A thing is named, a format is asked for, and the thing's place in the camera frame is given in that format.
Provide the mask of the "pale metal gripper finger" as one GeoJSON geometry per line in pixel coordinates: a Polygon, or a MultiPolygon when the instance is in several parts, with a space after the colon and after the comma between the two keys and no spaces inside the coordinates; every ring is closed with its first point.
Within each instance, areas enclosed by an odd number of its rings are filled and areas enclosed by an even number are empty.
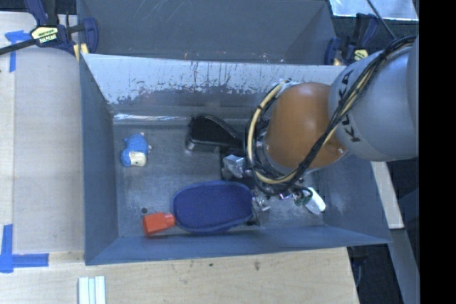
{"type": "Polygon", "coordinates": [[[256,225],[264,225],[269,221],[270,209],[265,196],[254,195],[252,197],[252,211],[256,225]]]}
{"type": "Polygon", "coordinates": [[[243,179],[246,177],[243,157],[230,154],[222,159],[222,164],[222,176],[225,179],[243,179]]]}

